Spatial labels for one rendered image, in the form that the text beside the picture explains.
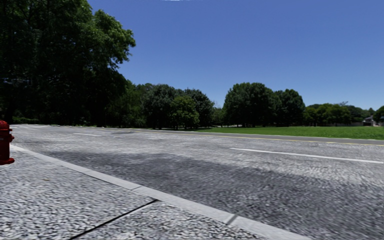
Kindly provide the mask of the trees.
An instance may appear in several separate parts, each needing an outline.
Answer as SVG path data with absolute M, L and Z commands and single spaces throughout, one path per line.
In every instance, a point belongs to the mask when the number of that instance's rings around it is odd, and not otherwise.
M 384 105 L 362 109 L 345 102 L 312 104 L 304 110 L 303 123 L 314 127 L 380 126 L 384 123 Z
M 305 108 L 302 96 L 293 89 L 273 91 L 259 82 L 243 82 L 229 89 L 212 120 L 220 126 L 288 127 L 302 122 Z
M 199 128 L 198 89 L 133 84 L 119 73 L 134 34 L 88 0 L 0 0 L 0 119 L 120 128 Z

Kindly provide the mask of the red fire hydrant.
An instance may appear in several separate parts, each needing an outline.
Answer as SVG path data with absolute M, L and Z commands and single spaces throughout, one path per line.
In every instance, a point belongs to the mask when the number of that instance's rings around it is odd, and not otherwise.
M 0 166 L 15 162 L 15 159 L 10 157 L 10 143 L 14 139 L 11 131 L 10 125 L 4 120 L 0 120 Z

